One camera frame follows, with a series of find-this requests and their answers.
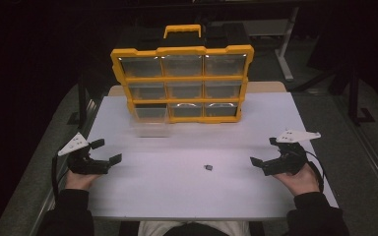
gray floor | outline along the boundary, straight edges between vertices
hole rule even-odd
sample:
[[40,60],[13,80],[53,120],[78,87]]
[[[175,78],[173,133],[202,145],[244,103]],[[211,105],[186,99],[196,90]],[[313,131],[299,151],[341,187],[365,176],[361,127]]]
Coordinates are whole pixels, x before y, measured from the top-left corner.
[[[273,52],[279,41],[262,38],[254,42],[256,55],[250,66],[250,81],[282,81],[291,89],[321,73],[305,66],[315,43],[313,39],[291,41],[285,56],[294,76],[291,83],[284,81]],[[359,104],[369,109],[376,122],[363,123],[356,128],[346,116],[347,93],[329,95],[330,81],[324,81],[307,92],[294,93],[293,98],[306,129],[322,134],[322,138],[312,144],[327,170],[339,206],[345,211],[351,235],[378,235],[378,175],[369,158],[373,153],[378,156],[378,97],[371,87],[360,83]],[[51,195],[50,159],[77,131],[77,126],[67,124],[77,110],[77,88],[72,88],[60,103],[2,216],[0,235],[30,235],[41,213],[51,207],[45,204]],[[367,138],[367,143],[361,140],[361,135]],[[283,220],[265,222],[264,225],[268,236],[281,235],[287,230]],[[119,226],[119,222],[96,219],[95,235],[117,235]]]

carrying handle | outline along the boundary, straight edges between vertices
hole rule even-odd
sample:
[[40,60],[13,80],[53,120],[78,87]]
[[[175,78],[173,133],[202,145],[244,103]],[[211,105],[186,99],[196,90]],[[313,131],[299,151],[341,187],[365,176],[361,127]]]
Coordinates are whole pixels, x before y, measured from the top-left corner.
[[180,26],[167,26],[165,27],[163,38],[167,38],[169,32],[185,32],[197,31],[198,36],[201,37],[201,25],[180,25]]

